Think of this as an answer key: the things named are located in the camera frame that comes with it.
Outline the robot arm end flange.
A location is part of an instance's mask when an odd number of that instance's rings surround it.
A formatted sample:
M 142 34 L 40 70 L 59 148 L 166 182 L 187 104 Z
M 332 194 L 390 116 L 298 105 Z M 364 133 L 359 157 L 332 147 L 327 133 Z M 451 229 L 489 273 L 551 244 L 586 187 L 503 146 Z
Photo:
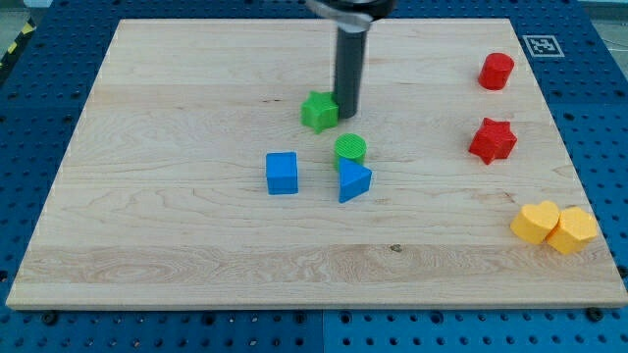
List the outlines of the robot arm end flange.
M 388 16 L 396 0 L 306 0 L 305 6 L 315 15 L 334 21 L 347 32 L 364 32 L 371 23 Z

